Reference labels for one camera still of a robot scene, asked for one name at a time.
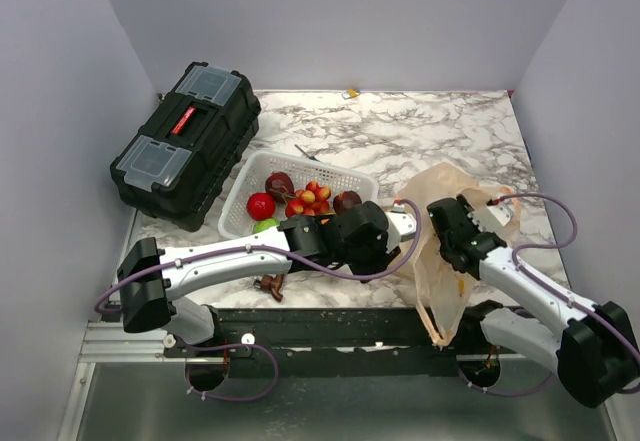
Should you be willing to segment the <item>dark maroon fake fruit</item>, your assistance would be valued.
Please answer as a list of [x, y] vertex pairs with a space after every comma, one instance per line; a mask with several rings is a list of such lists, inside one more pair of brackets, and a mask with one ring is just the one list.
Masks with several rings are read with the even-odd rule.
[[353, 190], [343, 191], [340, 194], [336, 195], [333, 199], [333, 211], [337, 214], [343, 214], [354, 206], [357, 206], [362, 203], [361, 197], [359, 194]]

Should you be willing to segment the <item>orange translucent plastic bag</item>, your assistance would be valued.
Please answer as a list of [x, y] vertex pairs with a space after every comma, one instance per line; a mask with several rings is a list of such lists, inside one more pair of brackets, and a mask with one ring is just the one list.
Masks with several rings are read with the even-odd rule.
[[479, 208], [489, 199], [511, 192], [505, 185], [483, 185], [458, 167], [441, 162], [415, 175], [397, 194], [420, 208], [422, 228], [416, 250], [396, 275], [414, 282], [416, 310], [432, 342], [441, 348], [453, 341], [478, 282], [469, 274], [454, 271], [442, 259], [427, 206], [461, 194], [473, 208]]

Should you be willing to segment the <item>red fake cherry bunch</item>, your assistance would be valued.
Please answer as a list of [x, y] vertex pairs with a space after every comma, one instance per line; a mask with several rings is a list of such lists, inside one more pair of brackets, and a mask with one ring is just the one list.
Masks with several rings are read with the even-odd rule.
[[295, 215], [327, 215], [331, 213], [329, 204], [332, 195], [329, 186], [320, 185], [317, 181], [310, 181], [304, 189], [297, 190], [288, 197], [285, 216]]

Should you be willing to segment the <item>red fake apple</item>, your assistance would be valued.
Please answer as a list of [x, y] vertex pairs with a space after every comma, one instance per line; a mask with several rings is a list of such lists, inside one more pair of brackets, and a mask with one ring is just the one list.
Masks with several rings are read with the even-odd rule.
[[277, 202], [285, 203], [295, 195], [295, 188], [288, 174], [273, 172], [265, 180], [265, 192], [272, 195]]

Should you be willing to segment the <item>green fake fruit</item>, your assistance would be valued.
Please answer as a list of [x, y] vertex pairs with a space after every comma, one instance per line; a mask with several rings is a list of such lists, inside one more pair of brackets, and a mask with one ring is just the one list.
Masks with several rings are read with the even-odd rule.
[[258, 221], [254, 224], [252, 233], [258, 234], [264, 232], [270, 228], [278, 227], [280, 225], [280, 221], [276, 218], [270, 217], [264, 220]]

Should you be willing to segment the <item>red fake tomato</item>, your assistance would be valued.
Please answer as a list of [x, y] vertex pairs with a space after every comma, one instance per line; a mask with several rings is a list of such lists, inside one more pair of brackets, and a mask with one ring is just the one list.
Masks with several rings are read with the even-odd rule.
[[264, 221], [274, 215], [276, 202], [268, 193], [254, 193], [248, 198], [246, 210], [254, 221]]

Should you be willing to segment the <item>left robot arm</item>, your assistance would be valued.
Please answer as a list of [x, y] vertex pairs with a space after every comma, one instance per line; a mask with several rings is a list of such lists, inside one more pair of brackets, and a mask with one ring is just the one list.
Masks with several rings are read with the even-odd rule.
[[155, 238], [141, 239], [117, 271], [123, 328], [130, 334], [164, 329], [197, 354], [212, 355], [222, 333], [213, 312], [189, 300], [189, 294], [245, 277], [343, 266], [349, 278], [368, 282], [388, 274], [416, 228], [411, 214], [367, 201], [340, 215], [295, 215], [260, 233], [216, 244], [161, 249]]

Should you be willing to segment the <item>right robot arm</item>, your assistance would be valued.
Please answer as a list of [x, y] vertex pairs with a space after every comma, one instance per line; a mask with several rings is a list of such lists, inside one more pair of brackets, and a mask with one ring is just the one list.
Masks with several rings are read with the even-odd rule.
[[501, 195], [474, 208], [458, 195], [427, 207], [442, 258], [528, 313], [494, 306], [461, 326], [462, 345], [474, 353], [496, 345], [521, 354], [588, 408], [638, 393], [639, 347], [626, 311], [580, 296], [524, 262], [506, 243], [503, 230], [515, 219], [506, 199]]

